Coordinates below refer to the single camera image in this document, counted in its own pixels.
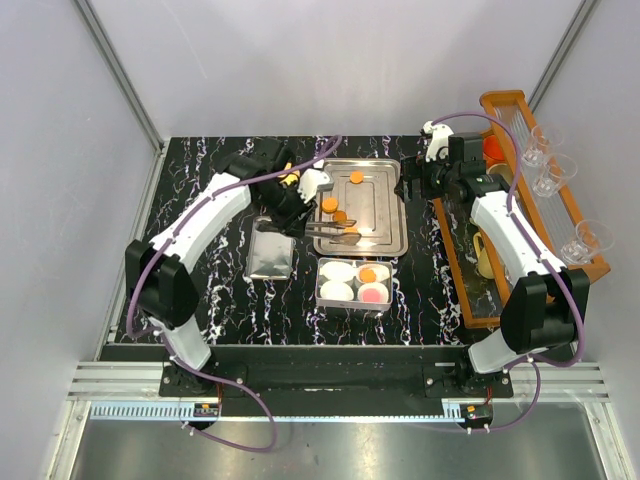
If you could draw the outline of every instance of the clear glass cup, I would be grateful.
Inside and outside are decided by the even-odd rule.
[[[536,125],[527,139],[527,148],[522,153],[522,161],[530,167],[540,167],[545,157],[562,144],[562,132],[553,125]]]
[[[560,255],[567,264],[584,265],[613,243],[613,232],[604,223],[583,220],[576,225],[575,236],[560,249]]]
[[[564,187],[578,173],[578,164],[562,153],[545,157],[540,174],[533,181],[532,190],[540,197],[550,197]]]

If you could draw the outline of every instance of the orange food piece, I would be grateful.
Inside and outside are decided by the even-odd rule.
[[[349,180],[351,180],[351,183],[355,183],[356,185],[358,183],[362,183],[362,181],[364,180],[364,173],[355,171],[351,173]]]
[[[336,210],[336,213],[333,214],[334,222],[344,222],[347,219],[347,214],[342,210]]]
[[[324,213],[333,213],[338,209],[338,199],[329,197],[322,201],[322,211]]]
[[[370,268],[363,268],[360,270],[360,281],[362,283],[373,283],[376,281],[376,272],[371,270]]]

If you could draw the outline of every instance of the metal tongs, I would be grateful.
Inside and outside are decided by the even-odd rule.
[[[332,243],[340,243],[342,245],[356,245],[362,235],[357,232],[342,232],[342,233],[332,233],[332,232],[321,232],[319,230],[314,230],[314,228],[334,228],[334,229],[345,229],[348,227],[353,227],[356,224],[355,220],[344,220],[341,222],[307,222],[305,235],[307,237],[315,237],[315,238],[328,238]],[[257,225],[257,229],[260,232],[277,232],[278,229],[274,227],[271,222],[262,222]]]

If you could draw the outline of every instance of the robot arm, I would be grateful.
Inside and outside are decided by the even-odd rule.
[[[326,173],[309,169],[294,184],[276,178],[213,195],[223,187],[281,171],[294,159],[293,152],[274,139],[262,139],[251,155],[233,154],[221,159],[215,165],[219,173],[171,226],[148,243],[134,240],[127,247],[126,288],[131,297],[145,266],[171,241],[145,282],[138,306],[151,324],[159,328],[175,354],[191,368],[201,370],[211,356],[195,319],[199,294],[190,276],[205,248],[252,201],[266,208],[278,231],[303,236],[307,219],[316,206],[316,193],[331,188],[332,181]]]
[[[453,134],[448,127],[427,122],[423,133],[430,139],[427,153],[403,160],[402,179],[396,193],[411,200],[412,183],[419,181],[421,196],[447,196],[466,205],[470,217],[485,231],[505,263],[513,290],[500,316],[500,329],[469,347],[466,360],[457,365],[459,383],[500,371],[518,358],[566,345],[577,338],[569,305],[542,260],[558,272],[584,318],[589,278],[582,269],[568,270],[544,245],[514,205],[507,209],[509,186],[499,175],[488,175],[482,137]],[[516,216],[541,255],[531,248],[513,221]]]

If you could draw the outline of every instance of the metal base plate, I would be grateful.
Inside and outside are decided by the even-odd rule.
[[[269,217],[253,221],[247,276],[253,280],[287,280],[293,271],[295,240],[276,232],[260,232],[257,226],[268,221]]]
[[[332,243],[330,239],[316,238],[313,246],[321,255],[398,257],[409,248],[405,207],[394,188],[400,178],[400,164],[395,160],[330,159],[325,160],[324,171],[333,179],[330,192],[321,192],[316,201],[328,197],[338,199],[338,209],[357,220],[356,228],[362,235],[357,245]],[[364,174],[360,184],[351,183],[354,171]],[[331,215],[316,209],[315,220],[331,221]]]

